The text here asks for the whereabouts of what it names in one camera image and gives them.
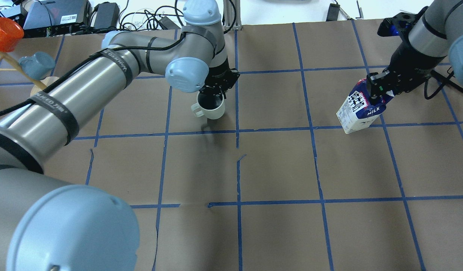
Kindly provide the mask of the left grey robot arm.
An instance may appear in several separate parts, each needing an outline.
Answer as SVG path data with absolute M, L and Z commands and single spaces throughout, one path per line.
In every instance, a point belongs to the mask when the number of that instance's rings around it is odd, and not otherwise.
M 221 99 L 229 66 L 216 0 L 187 0 L 176 38 L 111 29 L 80 63 L 0 111 L 0 271 L 133 271 L 140 224 L 99 187 L 49 176 L 45 164 L 142 73 L 170 88 Z

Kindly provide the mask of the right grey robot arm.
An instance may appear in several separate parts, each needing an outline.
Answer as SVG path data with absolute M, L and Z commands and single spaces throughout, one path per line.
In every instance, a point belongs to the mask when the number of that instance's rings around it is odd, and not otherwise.
M 445 58 L 463 87 L 463 0 L 434 0 L 418 14 L 401 12 L 384 19 L 377 34 L 400 36 L 402 41 L 389 65 L 366 77 L 372 105 L 383 102 L 386 95 L 416 89 Z

